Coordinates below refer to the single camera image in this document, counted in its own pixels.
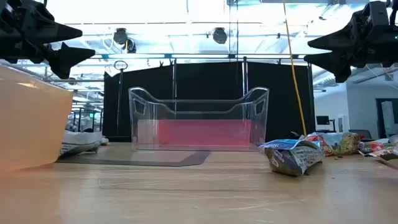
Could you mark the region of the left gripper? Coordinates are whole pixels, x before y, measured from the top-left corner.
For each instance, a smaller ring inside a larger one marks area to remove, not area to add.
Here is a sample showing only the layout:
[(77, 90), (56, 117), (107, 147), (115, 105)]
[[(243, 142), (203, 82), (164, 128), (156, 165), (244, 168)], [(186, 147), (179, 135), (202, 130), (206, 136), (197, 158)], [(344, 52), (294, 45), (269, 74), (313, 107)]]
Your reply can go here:
[(83, 35), (80, 29), (55, 22), (47, 10), (47, 0), (1, 1), (1, 58), (9, 63), (30, 60), (48, 61), (51, 71), (60, 79), (69, 79), (70, 70), (95, 55), (95, 50), (69, 47), (48, 50), (46, 44), (75, 39)]

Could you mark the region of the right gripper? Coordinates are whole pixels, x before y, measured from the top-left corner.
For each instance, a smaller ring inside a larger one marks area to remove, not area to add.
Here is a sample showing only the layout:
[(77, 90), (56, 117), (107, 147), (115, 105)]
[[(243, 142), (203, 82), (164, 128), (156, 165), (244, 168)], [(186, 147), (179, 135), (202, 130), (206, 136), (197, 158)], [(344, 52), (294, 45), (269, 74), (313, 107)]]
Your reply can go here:
[(359, 14), (351, 16), (344, 28), (307, 42), (311, 48), (336, 52), (306, 55), (303, 59), (334, 74), (337, 83), (347, 81), (356, 57), (362, 67), (367, 63), (390, 67), (397, 62), (396, 17), (397, 0), (370, 1)]

